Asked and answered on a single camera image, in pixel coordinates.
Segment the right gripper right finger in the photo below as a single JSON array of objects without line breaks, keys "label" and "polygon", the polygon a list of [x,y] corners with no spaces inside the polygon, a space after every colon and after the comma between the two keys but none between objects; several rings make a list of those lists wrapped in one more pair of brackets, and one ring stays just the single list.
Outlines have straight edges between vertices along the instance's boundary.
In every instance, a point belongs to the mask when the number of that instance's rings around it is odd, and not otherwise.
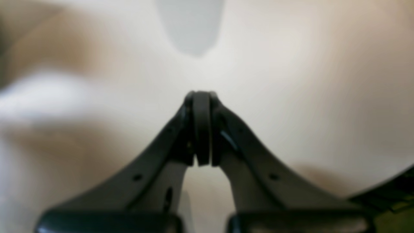
[{"label": "right gripper right finger", "polygon": [[195,93],[195,154],[229,179],[229,233],[374,233],[361,208],[306,181],[277,159],[214,92]]}]

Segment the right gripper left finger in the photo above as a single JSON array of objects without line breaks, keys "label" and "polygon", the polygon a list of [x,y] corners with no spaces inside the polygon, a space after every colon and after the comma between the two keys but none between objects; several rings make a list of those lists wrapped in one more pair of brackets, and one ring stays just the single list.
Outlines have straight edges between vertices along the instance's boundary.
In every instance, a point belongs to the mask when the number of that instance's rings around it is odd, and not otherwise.
[{"label": "right gripper left finger", "polygon": [[45,211],[36,233],[184,233],[177,214],[192,165],[189,92],[177,113],[130,164],[96,187]]}]

